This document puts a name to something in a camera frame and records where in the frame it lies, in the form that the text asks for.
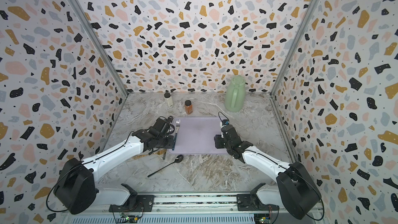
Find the lavender plastic tray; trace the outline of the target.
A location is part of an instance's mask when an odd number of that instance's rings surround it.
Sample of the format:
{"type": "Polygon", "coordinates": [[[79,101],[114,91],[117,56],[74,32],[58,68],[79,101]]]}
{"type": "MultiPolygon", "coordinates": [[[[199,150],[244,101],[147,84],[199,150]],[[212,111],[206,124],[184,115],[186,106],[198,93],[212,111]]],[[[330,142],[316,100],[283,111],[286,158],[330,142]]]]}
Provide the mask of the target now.
{"type": "Polygon", "coordinates": [[[172,155],[224,155],[225,148],[217,149],[214,137],[221,134],[218,117],[177,117],[180,120],[175,148],[168,152],[172,155]]]}

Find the gold ornate fork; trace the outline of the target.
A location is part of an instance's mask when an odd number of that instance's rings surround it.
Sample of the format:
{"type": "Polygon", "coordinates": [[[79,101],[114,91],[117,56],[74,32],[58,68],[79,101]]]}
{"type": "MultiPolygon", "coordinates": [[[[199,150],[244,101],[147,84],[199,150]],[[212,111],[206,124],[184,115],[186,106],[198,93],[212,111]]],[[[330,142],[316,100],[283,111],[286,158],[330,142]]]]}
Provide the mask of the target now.
{"type": "Polygon", "coordinates": [[[156,151],[154,151],[153,153],[148,153],[148,154],[143,154],[143,155],[136,155],[136,156],[133,156],[132,157],[132,159],[133,160],[137,160],[137,159],[140,159],[140,158],[143,158],[143,157],[147,157],[147,156],[151,156],[151,155],[159,155],[159,156],[163,156],[163,152],[164,152],[164,149],[162,149],[162,150],[156,150],[156,151]]]}

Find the green handle fork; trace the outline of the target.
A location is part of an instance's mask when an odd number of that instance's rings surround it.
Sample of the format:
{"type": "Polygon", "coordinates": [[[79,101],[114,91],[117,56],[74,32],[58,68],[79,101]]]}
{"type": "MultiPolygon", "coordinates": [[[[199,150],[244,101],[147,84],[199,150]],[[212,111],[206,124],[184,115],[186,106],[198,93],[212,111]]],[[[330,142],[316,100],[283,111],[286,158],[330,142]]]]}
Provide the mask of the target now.
{"type": "Polygon", "coordinates": [[[176,125],[175,125],[176,129],[175,129],[175,135],[174,135],[174,145],[173,145],[172,150],[174,150],[175,146],[176,146],[176,141],[177,141],[177,136],[178,136],[178,131],[179,131],[179,128],[180,128],[180,124],[181,124],[181,120],[177,119],[176,120],[176,125]]]}

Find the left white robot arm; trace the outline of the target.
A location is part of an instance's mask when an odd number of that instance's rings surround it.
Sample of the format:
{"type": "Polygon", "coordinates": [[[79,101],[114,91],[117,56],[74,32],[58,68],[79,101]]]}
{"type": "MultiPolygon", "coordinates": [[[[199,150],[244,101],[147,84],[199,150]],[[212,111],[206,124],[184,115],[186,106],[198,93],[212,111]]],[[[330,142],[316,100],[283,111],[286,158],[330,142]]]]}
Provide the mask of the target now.
{"type": "Polygon", "coordinates": [[[51,192],[76,215],[91,206],[108,205],[116,211],[131,211],[138,206],[138,193],[129,185],[99,186],[99,179],[130,158],[148,151],[170,149],[175,145],[173,117],[159,117],[148,129],[132,131],[121,143],[84,160],[65,163],[51,192]]]}

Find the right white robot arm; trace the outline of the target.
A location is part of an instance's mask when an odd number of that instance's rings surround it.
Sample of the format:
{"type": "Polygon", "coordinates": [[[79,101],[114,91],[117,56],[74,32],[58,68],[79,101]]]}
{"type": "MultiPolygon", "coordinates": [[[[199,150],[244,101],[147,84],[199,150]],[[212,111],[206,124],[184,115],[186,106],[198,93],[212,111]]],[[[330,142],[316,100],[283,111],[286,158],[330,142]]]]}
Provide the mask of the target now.
{"type": "Polygon", "coordinates": [[[276,182],[276,187],[260,184],[253,190],[254,199],[262,205],[284,207],[296,219],[303,219],[322,196],[305,166],[288,163],[261,151],[248,141],[242,141],[228,120],[220,123],[221,133],[214,137],[217,149],[225,148],[234,159],[252,166],[276,182]]]}

